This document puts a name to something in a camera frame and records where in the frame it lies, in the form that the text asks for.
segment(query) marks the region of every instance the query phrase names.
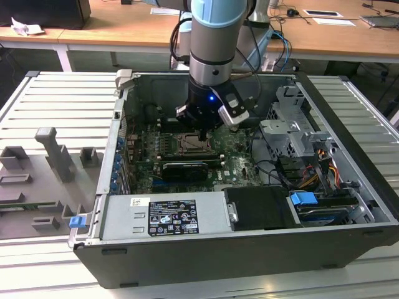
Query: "wire bundle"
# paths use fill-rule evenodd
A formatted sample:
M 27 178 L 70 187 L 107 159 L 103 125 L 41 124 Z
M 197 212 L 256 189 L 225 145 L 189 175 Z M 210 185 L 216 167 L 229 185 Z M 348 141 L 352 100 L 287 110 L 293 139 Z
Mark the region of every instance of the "wire bundle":
M 276 65 L 280 62 L 280 60 L 282 59 L 282 56 L 284 55 L 284 52 L 286 52 L 286 59 L 284 61 L 284 64 L 281 67 L 281 72 L 284 70 L 284 68 L 286 67 L 288 61 L 289 61 L 289 57 L 291 56 L 291 50 L 292 50 L 292 45 L 291 42 L 289 40 L 287 40 L 285 37 L 283 37 L 282 35 L 280 35 L 278 32 L 274 31 L 274 34 L 276 36 L 278 36 L 281 41 L 284 44 L 284 48 L 279 56 L 279 58 L 276 61 Z

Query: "yellow wire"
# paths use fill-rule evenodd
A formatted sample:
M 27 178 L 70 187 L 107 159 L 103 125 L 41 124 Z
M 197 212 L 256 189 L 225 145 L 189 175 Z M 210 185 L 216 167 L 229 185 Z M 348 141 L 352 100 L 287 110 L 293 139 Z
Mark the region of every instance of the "yellow wire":
M 318 178 L 319 178 L 318 175 L 315 174 L 315 175 L 312 176 L 308 181 L 306 181 L 305 183 L 303 183 L 303 184 L 300 185 L 299 187 L 300 187 L 300 188 L 306 187 L 306 186 L 308 186 L 309 184 L 311 184 L 311 183 L 313 183 L 314 181 L 316 181 Z

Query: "warning label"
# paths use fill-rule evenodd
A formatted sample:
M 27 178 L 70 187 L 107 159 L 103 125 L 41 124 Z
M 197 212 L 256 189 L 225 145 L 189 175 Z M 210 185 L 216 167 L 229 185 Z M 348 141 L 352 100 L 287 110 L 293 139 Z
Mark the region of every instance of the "warning label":
M 148 206 L 148 234 L 198 234 L 197 209 L 192 201 L 151 201 Z

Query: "blue clip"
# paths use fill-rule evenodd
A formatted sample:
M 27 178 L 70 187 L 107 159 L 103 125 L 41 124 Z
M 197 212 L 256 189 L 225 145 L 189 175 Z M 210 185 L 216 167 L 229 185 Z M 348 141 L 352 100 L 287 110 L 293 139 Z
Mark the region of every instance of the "blue clip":
M 292 203 L 296 204 L 318 204 L 317 198 L 313 192 L 295 192 L 290 196 Z
M 69 227 L 71 229 L 83 229 L 86 227 L 86 216 L 74 216 L 70 218 Z

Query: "side panel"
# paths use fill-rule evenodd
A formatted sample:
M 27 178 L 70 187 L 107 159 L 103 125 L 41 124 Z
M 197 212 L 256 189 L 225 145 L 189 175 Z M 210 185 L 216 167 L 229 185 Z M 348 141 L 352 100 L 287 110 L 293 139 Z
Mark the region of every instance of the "side panel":
M 74 252 L 104 288 L 340 268 L 392 245 L 395 227 L 86 247 Z

